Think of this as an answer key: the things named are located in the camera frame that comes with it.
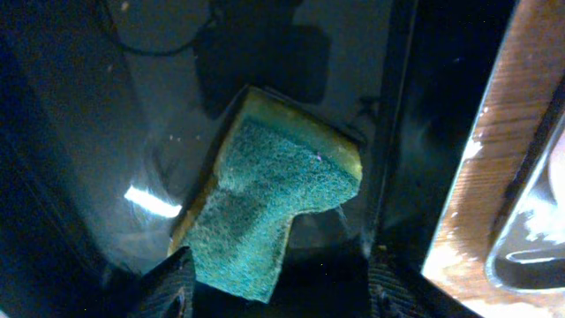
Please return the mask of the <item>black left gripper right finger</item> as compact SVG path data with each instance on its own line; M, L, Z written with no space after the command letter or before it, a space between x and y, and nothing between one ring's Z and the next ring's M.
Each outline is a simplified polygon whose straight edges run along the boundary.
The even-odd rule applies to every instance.
M372 318L479 318L417 271L386 255L372 255L367 283Z

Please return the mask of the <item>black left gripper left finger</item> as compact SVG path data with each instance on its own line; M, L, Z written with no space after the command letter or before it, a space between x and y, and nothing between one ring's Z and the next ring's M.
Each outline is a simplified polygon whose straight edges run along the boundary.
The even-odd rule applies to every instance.
M192 318L195 282L192 250L183 246L142 277L127 316Z

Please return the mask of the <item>green yellow sponge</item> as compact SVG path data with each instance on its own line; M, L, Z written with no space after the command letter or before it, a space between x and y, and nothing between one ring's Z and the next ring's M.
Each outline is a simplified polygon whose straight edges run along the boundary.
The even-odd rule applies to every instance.
M199 282L267 303L295 217L356 197L362 163L351 139L289 99L247 87L235 101L237 114L168 253L189 247Z

